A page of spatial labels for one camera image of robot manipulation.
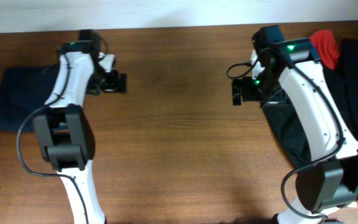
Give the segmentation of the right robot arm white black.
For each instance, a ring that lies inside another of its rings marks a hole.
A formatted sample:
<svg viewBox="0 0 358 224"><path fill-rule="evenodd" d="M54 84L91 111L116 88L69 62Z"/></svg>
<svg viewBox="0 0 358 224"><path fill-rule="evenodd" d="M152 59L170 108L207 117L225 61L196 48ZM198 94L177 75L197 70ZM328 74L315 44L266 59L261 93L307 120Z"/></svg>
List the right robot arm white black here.
<svg viewBox="0 0 358 224"><path fill-rule="evenodd" d="M292 170L296 198L273 223L328 223L358 201L358 140L331 96L317 51L307 38L254 37L248 71L232 78L235 105L258 101L268 121L299 119L311 159Z"/></svg>

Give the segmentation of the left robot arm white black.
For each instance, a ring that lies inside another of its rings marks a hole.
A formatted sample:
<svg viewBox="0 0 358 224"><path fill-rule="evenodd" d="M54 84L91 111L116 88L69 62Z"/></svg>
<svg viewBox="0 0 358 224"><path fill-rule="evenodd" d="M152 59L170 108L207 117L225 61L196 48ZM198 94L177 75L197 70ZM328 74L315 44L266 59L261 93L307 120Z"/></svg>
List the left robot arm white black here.
<svg viewBox="0 0 358 224"><path fill-rule="evenodd" d="M31 114L42 158L68 196L75 223L106 223L93 180L96 141L83 109L86 95L125 93L126 75L114 69L115 56L98 40L63 44L52 93Z"/></svg>

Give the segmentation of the navy blue shorts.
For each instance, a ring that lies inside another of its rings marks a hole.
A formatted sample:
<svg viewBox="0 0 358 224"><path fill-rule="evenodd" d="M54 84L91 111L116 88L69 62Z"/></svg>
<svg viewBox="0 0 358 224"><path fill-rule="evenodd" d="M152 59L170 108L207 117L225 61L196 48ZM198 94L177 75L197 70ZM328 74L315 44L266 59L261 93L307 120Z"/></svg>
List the navy blue shorts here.
<svg viewBox="0 0 358 224"><path fill-rule="evenodd" d="M59 65L7 68L0 82L0 131L17 132L51 95Z"/></svg>

